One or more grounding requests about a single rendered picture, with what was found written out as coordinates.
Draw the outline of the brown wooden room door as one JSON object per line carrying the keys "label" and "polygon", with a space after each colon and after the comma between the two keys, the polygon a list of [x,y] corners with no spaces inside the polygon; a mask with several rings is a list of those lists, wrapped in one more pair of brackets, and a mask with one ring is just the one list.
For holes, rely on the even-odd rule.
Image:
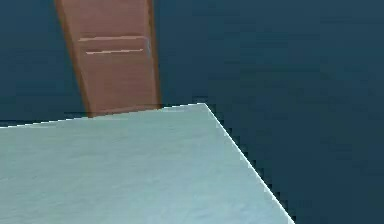
{"label": "brown wooden room door", "polygon": [[161,107],[153,0],[54,0],[88,117]]}

